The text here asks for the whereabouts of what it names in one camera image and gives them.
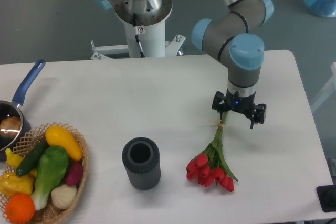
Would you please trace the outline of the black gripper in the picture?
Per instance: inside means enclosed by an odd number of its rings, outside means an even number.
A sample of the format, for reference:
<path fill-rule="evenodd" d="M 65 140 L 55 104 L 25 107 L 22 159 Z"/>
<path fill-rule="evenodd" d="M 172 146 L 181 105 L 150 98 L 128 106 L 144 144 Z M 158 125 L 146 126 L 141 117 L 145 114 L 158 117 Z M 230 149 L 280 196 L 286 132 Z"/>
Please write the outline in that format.
<path fill-rule="evenodd" d="M 255 124 L 264 124 L 267 110 L 266 104 L 254 104 L 255 95 L 256 93 L 253 93 L 247 97 L 240 97 L 227 90 L 225 96 L 222 92 L 217 91 L 213 98 L 212 109 L 219 113 L 221 120 L 227 111 L 246 114 L 246 117 L 251 121 L 250 129 L 253 129 Z"/>

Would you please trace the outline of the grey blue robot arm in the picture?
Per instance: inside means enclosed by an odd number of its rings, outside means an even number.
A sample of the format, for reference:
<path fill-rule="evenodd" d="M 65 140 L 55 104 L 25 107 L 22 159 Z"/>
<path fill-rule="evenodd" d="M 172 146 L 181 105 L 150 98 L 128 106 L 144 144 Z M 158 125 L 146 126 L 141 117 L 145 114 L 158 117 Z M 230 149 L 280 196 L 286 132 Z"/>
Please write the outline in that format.
<path fill-rule="evenodd" d="M 132 58 L 167 55 L 165 21 L 172 0 L 95 0 L 103 9 L 114 9 L 123 21 L 129 55 Z M 224 0 L 229 13 L 218 22 L 201 19 L 193 28 L 192 43 L 228 70 L 225 93 L 217 92 L 212 108 L 219 114 L 234 111 L 262 124 L 266 105 L 254 102 L 264 42 L 252 30 L 273 14 L 271 0 Z"/>

